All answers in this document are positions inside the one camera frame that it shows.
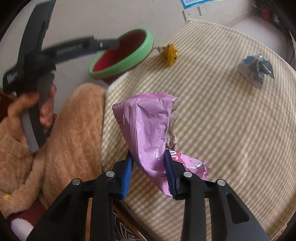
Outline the person's left hand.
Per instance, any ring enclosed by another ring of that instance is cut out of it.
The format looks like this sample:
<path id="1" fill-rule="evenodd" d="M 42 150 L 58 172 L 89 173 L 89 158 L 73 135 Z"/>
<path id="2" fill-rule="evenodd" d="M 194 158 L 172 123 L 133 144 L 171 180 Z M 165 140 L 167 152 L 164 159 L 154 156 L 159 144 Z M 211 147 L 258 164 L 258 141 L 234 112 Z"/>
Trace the person's left hand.
<path id="1" fill-rule="evenodd" d="M 56 94 L 56 85 L 52 85 L 49 91 L 47 101 L 40 109 L 39 121 L 42 126 L 50 128 L 53 124 L 54 117 L 54 97 Z M 24 110 L 33 107 L 38 103 L 40 94 L 38 92 L 24 93 L 20 95 L 8 107 L 7 129 L 12 138 L 23 145 L 27 145 L 27 139 L 23 132 L 21 114 Z"/>

